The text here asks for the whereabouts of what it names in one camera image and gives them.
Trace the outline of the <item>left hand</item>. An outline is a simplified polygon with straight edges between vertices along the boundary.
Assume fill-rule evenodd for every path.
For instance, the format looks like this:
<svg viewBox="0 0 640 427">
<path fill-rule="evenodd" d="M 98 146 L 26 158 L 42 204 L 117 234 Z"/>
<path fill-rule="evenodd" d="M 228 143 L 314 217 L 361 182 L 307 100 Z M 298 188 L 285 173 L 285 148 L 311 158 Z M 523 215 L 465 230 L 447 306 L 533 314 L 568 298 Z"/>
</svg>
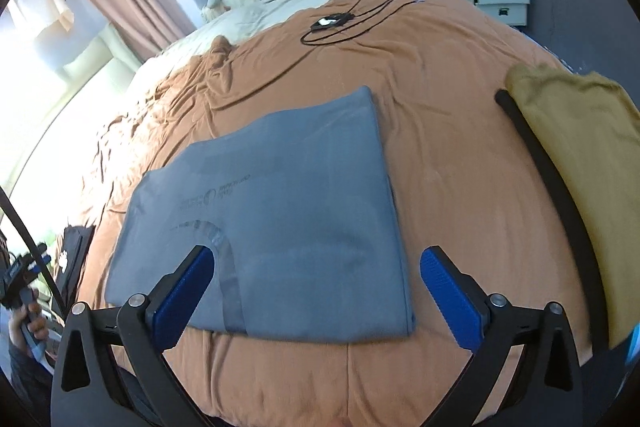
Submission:
<svg viewBox="0 0 640 427">
<path fill-rule="evenodd" d="M 28 357 L 32 355 L 32 350 L 30 350 L 23 329 L 27 329 L 37 341 L 46 341 L 49 338 L 49 329 L 46 319 L 41 314 L 41 306 L 37 301 L 38 296 L 39 291 L 33 289 L 32 302 L 27 306 L 21 306 L 20 309 L 13 310 L 9 321 L 9 336 L 12 345 Z"/>
</svg>

